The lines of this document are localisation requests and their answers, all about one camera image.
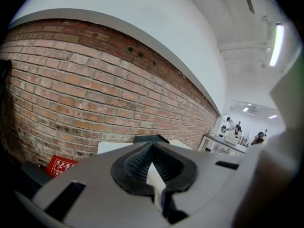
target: person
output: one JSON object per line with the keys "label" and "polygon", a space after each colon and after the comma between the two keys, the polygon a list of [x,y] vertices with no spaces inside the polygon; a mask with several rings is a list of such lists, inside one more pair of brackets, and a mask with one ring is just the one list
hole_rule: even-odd
{"label": "person", "polygon": [[235,129],[236,129],[236,127],[234,125],[234,121],[230,117],[227,117],[226,122],[229,122],[229,127],[227,128],[228,135],[234,136]]}
{"label": "person", "polygon": [[238,122],[238,124],[236,125],[236,135],[238,134],[239,131],[242,130],[242,127],[241,127],[241,122]]}

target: white wall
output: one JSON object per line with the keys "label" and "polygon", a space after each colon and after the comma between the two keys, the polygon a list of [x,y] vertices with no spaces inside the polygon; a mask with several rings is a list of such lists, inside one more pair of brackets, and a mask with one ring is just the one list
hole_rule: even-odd
{"label": "white wall", "polygon": [[241,122],[243,134],[248,134],[250,126],[251,130],[249,134],[250,142],[253,141],[254,136],[256,136],[259,132],[264,132],[265,129],[268,130],[267,137],[271,137],[277,135],[285,130],[285,126],[282,124],[273,124],[270,121],[263,119],[259,119],[256,116],[250,116],[242,111],[231,109],[228,113],[228,117],[231,117],[235,124]]}
{"label": "white wall", "polygon": [[48,18],[106,25],[173,63],[220,113],[226,72],[212,28],[191,0],[27,0],[12,26]]}

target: black slot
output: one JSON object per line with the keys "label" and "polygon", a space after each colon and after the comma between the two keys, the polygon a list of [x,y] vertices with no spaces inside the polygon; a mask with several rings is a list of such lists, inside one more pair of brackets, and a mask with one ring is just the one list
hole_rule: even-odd
{"label": "black slot", "polygon": [[86,186],[80,182],[72,182],[47,207],[45,212],[53,218],[62,221]]}
{"label": "black slot", "polygon": [[222,167],[229,168],[229,169],[233,169],[233,170],[236,170],[238,168],[238,164],[233,164],[233,163],[229,163],[229,162],[225,162],[225,161],[218,161],[215,164],[222,166]]}

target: white lab coat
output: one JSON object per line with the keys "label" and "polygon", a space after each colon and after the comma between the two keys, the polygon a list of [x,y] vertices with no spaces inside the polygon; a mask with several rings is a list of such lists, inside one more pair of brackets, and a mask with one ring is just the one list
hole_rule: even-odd
{"label": "white lab coat", "polygon": [[[229,123],[229,129],[230,129],[230,128],[233,128],[233,127],[236,127],[236,126],[234,125],[234,121],[231,121],[231,122]],[[234,136],[234,133],[235,133],[235,129],[229,130],[229,131],[228,131],[228,135],[229,135],[229,136]]]}

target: white table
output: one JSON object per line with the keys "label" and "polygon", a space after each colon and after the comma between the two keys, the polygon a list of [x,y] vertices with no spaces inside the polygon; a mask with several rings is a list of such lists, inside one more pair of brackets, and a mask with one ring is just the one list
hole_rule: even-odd
{"label": "white table", "polygon": [[209,136],[207,134],[205,134],[203,136],[203,139],[199,145],[198,151],[205,151],[209,141],[214,141],[214,142],[219,143],[220,145],[224,145],[224,146],[228,147],[229,150],[231,149],[230,153],[232,155],[244,156],[247,151],[247,148],[243,145],[240,145],[240,144],[234,145],[234,144],[231,144],[231,143],[225,141],[225,139],[222,137]]}

